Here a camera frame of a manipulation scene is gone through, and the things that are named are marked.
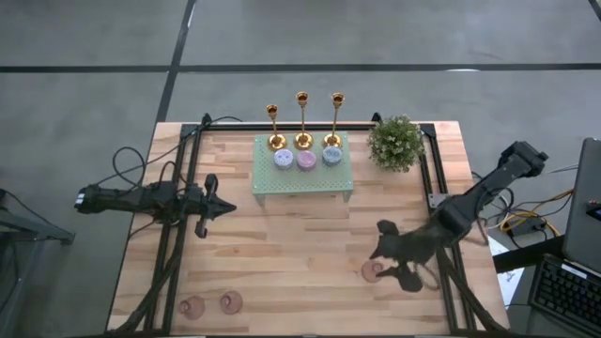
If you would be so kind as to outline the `black power adapter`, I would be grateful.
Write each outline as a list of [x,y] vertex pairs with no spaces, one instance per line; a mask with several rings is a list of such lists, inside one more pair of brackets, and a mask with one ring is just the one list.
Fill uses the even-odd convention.
[[524,236],[538,231],[544,231],[546,226],[547,222],[542,219],[529,218],[520,224],[512,223],[507,233],[511,237]]

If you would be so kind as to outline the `blue leaf candle tin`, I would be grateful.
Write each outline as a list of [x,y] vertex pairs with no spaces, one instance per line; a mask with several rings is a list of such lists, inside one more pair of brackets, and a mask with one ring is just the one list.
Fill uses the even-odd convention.
[[327,166],[335,166],[342,160],[343,152],[337,146],[326,146],[322,151],[322,161]]

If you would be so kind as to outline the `black desk bar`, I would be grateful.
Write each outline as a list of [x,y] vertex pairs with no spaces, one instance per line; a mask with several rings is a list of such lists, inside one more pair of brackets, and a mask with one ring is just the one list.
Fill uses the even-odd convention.
[[563,239],[564,236],[559,236],[524,248],[494,255],[495,270],[498,273],[504,273],[513,269],[537,265],[545,254],[564,258],[562,253]]

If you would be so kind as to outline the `short brass candlestick holder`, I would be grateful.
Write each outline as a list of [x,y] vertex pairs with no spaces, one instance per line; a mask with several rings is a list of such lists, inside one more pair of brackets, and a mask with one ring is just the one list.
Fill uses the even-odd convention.
[[278,132],[277,129],[276,117],[278,114],[278,106],[275,104],[268,105],[266,107],[266,113],[271,120],[273,129],[273,135],[271,135],[268,139],[268,147],[273,151],[285,148],[287,145],[287,140]]

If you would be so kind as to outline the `black keyboard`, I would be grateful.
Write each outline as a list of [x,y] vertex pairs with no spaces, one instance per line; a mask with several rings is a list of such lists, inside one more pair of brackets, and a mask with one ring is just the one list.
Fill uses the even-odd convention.
[[529,304],[577,330],[601,338],[601,277],[544,254],[533,275]]

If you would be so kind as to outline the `grey metal stand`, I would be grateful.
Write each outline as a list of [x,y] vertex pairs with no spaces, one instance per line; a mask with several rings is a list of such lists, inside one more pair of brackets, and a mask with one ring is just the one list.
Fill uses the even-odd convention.
[[[8,197],[37,219],[9,211],[5,206]],[[36,268],[46,240],[70,245],[74,234],[50,223],[14,193],[0,189],[0,338],[8,338],[14,332],[28,279]]]

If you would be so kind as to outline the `pink glass candle holder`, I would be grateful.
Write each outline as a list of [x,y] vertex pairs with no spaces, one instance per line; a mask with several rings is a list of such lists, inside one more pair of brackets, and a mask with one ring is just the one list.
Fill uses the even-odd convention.
[[205,300],[199,296],[192,296],[179,303],[177,311],[187,320],[197,320],[206,311]]
[[239,313],[243,306],[242,295],[238,291],[227,291],[220,297],[220,308],[226,315]]
[[378,274],[383,270],[384,266],[382,263],[375,260],[367,260],[362,264],[361,275],[367,283],[374,284],[381,280]]

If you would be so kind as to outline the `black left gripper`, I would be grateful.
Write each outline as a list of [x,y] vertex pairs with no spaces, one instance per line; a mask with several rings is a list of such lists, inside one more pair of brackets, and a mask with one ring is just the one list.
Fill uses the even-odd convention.
[[224,201],[217,195],[218,186],[217,176],[208,174],[205,180],[206,196],[202,188],[190,187],[184,190],[180,198],[180,219],[183,222],[190,215],[200,217],[194,228],[194,233],[199,238],[205,238],[208,234],[207,221],[214,221],[217,217],[237,209],[235,205]]

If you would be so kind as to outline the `green potted plant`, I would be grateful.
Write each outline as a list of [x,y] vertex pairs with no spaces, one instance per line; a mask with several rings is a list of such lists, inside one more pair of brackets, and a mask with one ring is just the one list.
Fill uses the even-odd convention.
[[406,115],[378,122],[367,138],[369,158],[379,168],[406,173],[424,154],[420,127]]

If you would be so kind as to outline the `white paper sheet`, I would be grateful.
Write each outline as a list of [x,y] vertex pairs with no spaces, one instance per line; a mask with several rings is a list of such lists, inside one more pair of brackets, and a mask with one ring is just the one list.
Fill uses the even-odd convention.
[[[489,249],[493,257],[499,254],[509,252],[509,249],[497,242],[493,238],[488,238]],[[498,272],[497,278],[501,288],[501,295],[505,307],[508,307],[512,302],[513,296],[516,293],[518,283],[524,272],[524,268],[513,269],[507,272]]]

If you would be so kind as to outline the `green perforated metal shelf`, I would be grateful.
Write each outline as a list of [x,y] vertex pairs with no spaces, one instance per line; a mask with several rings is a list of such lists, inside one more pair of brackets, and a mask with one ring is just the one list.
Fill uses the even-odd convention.
[[317,144],[310,151],[316,155],[316,167],[303,171],[297,164],[298,153],[293,146],[287,149],[293,154],[292,166],[278,169],[274,161],[274,151],[268,148],[268,134],[257,134],[254,137],[252,193],[259,203],[265,195],[300,194],[315,192],[341,192],[347,202],[354,190],[349,137],[346,131],[338,132],[342,138],[342,158],[339,163],[329,166],[323,161],[323,148],[320,140],[326,132],[313,133]]

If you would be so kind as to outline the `tall brass candlestick holder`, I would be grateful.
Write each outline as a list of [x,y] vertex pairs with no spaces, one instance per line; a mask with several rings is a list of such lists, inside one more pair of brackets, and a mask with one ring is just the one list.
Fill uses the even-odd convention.
[[331,103],[334,109],[333,120],[331,124],[331,132],[327,134],[323,139],[324,146],[340,147],[342,145],[341,138],[336,133],[338,115],[341,106],[343,105],[345,96],[342,93],[333,93],[331,95]]
[[307,150],[312,147],[314,141],[313,136],[305,129],[305,109],[308,103],[308,94],[304,91],[298,92],[296,95],[296,100],[300,106],[301,127],[300,133],[295,136],[294,145],[296,149]]

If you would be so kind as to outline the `grey laptop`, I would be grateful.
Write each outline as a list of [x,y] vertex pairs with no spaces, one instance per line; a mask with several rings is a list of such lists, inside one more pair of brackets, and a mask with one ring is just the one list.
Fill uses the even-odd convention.
[[601,140],[583,141],[563,252],[601,274]]

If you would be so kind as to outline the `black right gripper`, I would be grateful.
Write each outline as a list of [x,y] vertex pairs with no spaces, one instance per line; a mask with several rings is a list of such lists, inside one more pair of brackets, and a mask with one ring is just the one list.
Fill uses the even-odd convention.
[[[437,224],[426,224],[401,234],[395,223],[388,220],[377,222],[379,232],[376,249],[370,260],[378,257],[391,258],[398,263],[425,264],[443,246],[445,231]],[[402,290],[417,293],[424,287],[417,272],[407,265],[390,267],[376,274],[377,277],[394,277]]]

